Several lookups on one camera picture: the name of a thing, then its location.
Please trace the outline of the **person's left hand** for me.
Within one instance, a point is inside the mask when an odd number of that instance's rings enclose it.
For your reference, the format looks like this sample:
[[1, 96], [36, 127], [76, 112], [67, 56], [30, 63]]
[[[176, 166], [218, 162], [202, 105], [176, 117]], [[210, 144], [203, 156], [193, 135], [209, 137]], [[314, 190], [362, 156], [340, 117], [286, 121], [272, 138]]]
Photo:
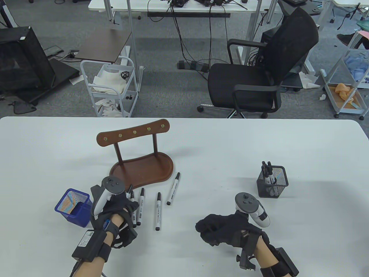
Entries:
[[[138, 202], [129, 200], [125, 193], [112, 195], [111, 199], [107, 201], [103, 207], [102, 212], [98, 214], [94, 223], [94, 228], [103, 229], [106, 220], [109, 219], [121, 230], [126, 225], [132, 224], [131, 216], [138, 207]], [[113, 221], [112, 217], [114, 215], [120, 216], [123, 221], [121, 223]]]

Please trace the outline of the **person's right hand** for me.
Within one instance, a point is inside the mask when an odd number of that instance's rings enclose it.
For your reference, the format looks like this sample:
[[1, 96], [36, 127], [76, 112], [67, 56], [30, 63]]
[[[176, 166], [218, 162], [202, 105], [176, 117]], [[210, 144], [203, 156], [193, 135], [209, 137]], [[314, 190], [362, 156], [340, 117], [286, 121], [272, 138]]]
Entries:
[[228, 216], [210, 214], [195, 224], [200, 237], [211, 246], [226, 243], [234, 248], [243, 248], [250, 234], [262, 237], [269, 245], [269, 237], [262, 229], [249, 223], [249, 215], [236, 211]]

